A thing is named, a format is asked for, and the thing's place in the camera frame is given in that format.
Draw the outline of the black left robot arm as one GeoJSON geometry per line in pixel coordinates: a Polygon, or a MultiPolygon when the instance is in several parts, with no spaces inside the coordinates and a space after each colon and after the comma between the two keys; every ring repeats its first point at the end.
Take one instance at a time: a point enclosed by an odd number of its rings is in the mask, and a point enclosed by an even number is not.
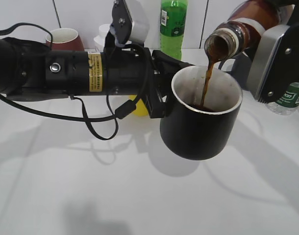
{"type": "Polygon", "coordinates": [[[29,112],[25,102],[134,95],[152,118],[160,118],[172,77],[187,66],[134,44],[89,53],[53,50],[40,42],[6,37],[0,39],[0,100],[29,112]]]}

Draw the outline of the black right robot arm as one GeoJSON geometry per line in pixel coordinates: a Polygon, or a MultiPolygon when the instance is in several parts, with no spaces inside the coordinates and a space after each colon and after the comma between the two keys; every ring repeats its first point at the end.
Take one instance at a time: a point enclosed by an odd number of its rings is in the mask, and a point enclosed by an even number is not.
{"type": "Polygon", "coordinates": [[[277,10],[281,24],[299,23],[299,0],[269,0],[277,10]]]}

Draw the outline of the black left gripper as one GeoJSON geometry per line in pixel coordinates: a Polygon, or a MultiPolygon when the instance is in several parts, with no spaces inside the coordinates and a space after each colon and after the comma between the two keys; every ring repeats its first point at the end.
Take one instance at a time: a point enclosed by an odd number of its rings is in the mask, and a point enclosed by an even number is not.
{"type": "Polygon", "coordinates": [[[163,101],[163,97],[171,93],[173,76],[192,64],[176,60],[159,50],[147,51],[146,58],[148,65],[147,80],[141,100],[150,118],[163,118],[166,115],[166,102],[163,101]]]}

